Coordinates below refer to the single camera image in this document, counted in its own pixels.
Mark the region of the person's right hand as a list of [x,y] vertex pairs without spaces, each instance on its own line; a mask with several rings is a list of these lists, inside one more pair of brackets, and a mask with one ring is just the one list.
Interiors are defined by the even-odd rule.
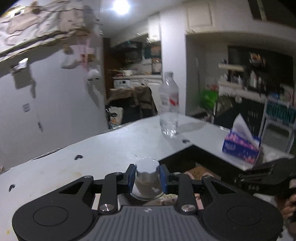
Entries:
[[287,219],[293,216],[295,212],[295,194],[288,199],[278,198],[277,207],[283,218]]

